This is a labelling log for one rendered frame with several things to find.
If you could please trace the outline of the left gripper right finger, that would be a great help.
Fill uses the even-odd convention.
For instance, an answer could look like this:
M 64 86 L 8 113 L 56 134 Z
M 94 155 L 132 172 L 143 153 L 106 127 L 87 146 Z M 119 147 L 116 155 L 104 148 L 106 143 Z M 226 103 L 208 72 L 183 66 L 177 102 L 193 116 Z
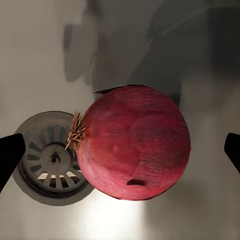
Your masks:
M 240 173 L 240 135 L 228 133 L 224 151 Z

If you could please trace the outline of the vidalia onion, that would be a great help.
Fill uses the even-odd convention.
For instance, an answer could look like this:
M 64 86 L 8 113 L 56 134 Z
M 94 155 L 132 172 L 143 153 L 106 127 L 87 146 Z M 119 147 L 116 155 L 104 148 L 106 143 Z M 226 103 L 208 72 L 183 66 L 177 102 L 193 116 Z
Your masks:
M 145 85 L 128 84 L 76 110 L 66 144 L 73 146 L 88 182 L 115 201 L 147 201 L 176 184 L 192 151 L 190 132 L 177 105 Z M 65 149 L 65 150 L 66 150 Z

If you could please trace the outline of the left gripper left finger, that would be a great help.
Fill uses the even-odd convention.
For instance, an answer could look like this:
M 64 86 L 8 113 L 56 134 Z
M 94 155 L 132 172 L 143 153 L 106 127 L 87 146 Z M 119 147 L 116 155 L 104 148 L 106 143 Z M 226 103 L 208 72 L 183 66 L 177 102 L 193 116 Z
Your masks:
M 25 141 L 21 133 L 0 138 L 0 193 L 25 152 Z

